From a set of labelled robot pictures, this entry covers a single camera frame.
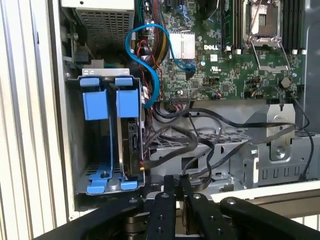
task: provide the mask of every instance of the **ram slot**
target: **ram slot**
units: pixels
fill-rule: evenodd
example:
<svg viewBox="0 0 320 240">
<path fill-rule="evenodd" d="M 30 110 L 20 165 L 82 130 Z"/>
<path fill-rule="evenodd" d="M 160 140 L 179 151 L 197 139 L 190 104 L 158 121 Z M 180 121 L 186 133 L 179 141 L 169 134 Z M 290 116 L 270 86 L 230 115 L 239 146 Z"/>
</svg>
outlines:
<svg viewBox="0 0 320 240">
<path fill-rule="evenodd" d="M 242 2 L 233 0 L 234 4 L 234 48 L 242 48 Z"/>
<path fill-rule="evenodd" d="M 282 1 L 282 45 L 286 52 L 302 48 L 303 0 Z"/>
<path fill-rule="evenodd" d="M 222 50 L 227 52 L 235 45 L 235 15 L 234 1 L 221 1 L 221 43 Z"/>
</svg>

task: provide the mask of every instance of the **black metal bracket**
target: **black metal bracket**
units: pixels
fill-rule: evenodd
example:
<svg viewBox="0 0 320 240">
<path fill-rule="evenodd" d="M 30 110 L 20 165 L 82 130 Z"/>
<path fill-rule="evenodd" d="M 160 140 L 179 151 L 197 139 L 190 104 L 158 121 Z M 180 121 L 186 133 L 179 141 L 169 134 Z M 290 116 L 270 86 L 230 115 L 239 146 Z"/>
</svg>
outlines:
<svg viewBox="0 0 320 240">
<path fill-rule="evenodd" d="M 262 240 L 275 236 L 286 240 L 320 239 L 319 231 L 236 197 L 223 199 L 220 211 L 236 226 Z"/>
<path fill-rule="evenodd" d="M 176 235 L 176 198 L 161 192 L 154 198 L 146 230 L 146 240 L 174 240 Z"/>
<path fill-rule="evenodd" d="M 189 236 L 176 235 L 177 200 L 182 201 L 182 219 Z M 227 197 L 218 204 L 208 200 L 193 192 L 188 175 L 180 176 L 177 188 L 173 176 L 166 176 L 164 192 L 154 200 L 118 198 L 35 239 L 119 239 L 120 233 L 132 240 L 320 239 L 319 231 L 248 201 Z"/>
<path fill-rule="evenodd" d="M 201 193 L 194 193 L 189 176 L 181 176 L 180 183 L 187 206 L 187 229 L 196 234 L 203 234 L 208 240 L 236 240 L 233 230 L 214 202 Z"/>
<path fill-rule="evenodd" d="M 143 203 L 142 199 L 131 197 L 112 200 L 97 210 L 36 237 L 35 240 L 82 240 L 86 234 L 103 224 L 138 213 L 142 210 Z"/>
</svg>

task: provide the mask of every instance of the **power supply grille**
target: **power supply grille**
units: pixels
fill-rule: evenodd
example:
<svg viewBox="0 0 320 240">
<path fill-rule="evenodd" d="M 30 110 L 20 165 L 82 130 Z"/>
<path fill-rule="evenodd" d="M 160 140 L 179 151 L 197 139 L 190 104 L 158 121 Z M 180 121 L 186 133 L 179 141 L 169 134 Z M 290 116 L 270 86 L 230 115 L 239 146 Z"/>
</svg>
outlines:
<svg viewBox="0 0 320 240">
<path fill-rule="evenodd" d="M 111 12 L 77 9 L 82 23 L 93 38 L 97 49 L 106 46 L 123 48 L 133 27 L 134 12 Z"/>
</svg>

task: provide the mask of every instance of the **heatsink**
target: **heatsink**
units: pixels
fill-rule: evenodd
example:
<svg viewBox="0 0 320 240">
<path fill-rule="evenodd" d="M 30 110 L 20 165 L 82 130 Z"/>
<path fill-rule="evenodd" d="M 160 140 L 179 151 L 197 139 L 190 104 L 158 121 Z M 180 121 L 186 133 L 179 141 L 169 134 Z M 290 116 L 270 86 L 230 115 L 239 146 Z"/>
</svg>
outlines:
<svg viewBox="0 0 320 240">
<path fill-rule="evenodd" d="M 196 36 L 194 33 L 171 32 L 169 37 L 176 59 L 192 60 L 196 57 Z"/>
</svg>

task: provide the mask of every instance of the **metal side panel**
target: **metal side panel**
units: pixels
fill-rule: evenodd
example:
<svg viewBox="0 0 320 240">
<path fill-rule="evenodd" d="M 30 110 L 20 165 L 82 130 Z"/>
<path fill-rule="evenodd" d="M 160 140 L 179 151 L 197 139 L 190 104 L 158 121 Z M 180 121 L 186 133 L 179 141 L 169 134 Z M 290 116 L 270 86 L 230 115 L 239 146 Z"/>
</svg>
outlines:
<svg viewBox="0 0 320 240">
<path fill-rule="evenodd" d="M 43 0 L 0 7 L 0 236 L 25 240 L 67 222 L 48 11 Z"/>
</svg>

